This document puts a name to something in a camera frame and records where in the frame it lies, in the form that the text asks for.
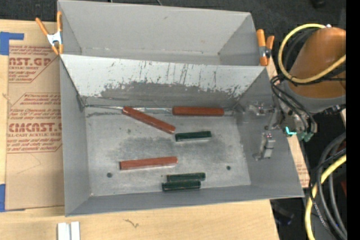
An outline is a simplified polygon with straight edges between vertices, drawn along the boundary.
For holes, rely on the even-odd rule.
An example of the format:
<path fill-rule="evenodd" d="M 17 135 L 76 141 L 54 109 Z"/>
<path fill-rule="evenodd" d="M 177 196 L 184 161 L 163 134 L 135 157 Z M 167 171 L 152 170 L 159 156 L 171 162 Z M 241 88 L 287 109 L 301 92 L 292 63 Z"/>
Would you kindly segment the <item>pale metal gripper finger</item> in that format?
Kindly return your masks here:
<path fill-rule="evenodd" d="M 270 159 L 275 147 L 275 142 L 271 132 L 262 133 L 259 149 L 253 154 L 253 158 L 256 161 Z"/>
<path fill-rule="evenodd" d="M 247 110 L 254 113 L 256 116 L 264 116 L 275 112 L 275 108 L 273 106 L 265 106 L 263 103 L 248 104 Z"/>

